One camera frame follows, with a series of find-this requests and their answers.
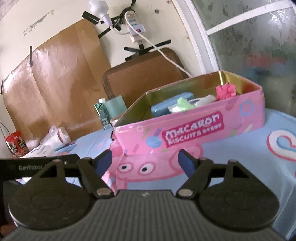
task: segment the light bulb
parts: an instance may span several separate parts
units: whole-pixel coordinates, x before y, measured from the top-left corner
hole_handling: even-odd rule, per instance
[[[91,4],[91,12],[93,15],[102,19],[109,27],[113,25],[112,20],[108,14],[109,7],[105,1],[90,0],[89,3]]]

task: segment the pink biscuit tin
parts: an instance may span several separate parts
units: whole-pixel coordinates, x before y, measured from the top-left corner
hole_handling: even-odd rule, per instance
[[[235,84],[236,97],[186,112],[153,117],[151,106],[183,92],[195,98],[215,95],[215,88]],[[236,74],[218,71],[181,80],[143,94],[114,125],[124,153],[144,155],[200,145],[253,131],[264,126],[261,86]]]

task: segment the power strip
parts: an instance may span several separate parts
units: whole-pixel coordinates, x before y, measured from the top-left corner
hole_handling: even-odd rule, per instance
[[[136,18],[136,13],[134,11],[129,11],[126,15],[127,20],[129,21],[129,23],[133,26],[134,30],[137,31],[138,33],[143,34],[145,32],[145,28],[143,26],[143,24],[138,24],[137,22],[137,18]],[[143,40],[143,38],[141,36],[139,36],[129,25],[128,23],[126,23],[126,27],[129,29],[130,31],[130,37],[131,37],[131,41],[133,43],[135,42],[140,42]]]

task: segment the red snack package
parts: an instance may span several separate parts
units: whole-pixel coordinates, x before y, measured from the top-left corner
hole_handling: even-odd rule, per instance
[[[5,140],[14,157],[18,158],[29,153],[29,149],[24,142],[20,131],[10,134]]]

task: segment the pink flower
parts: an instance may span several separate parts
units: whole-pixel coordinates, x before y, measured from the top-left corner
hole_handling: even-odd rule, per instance
[[[216,101],[218,101],[218,100],[224,100],[231,97],[235,97],[237,94],[237,91],[235,89],[234,84],[226,83],[223,86],[219,85],[216,87],[216,94],[217,94]]]

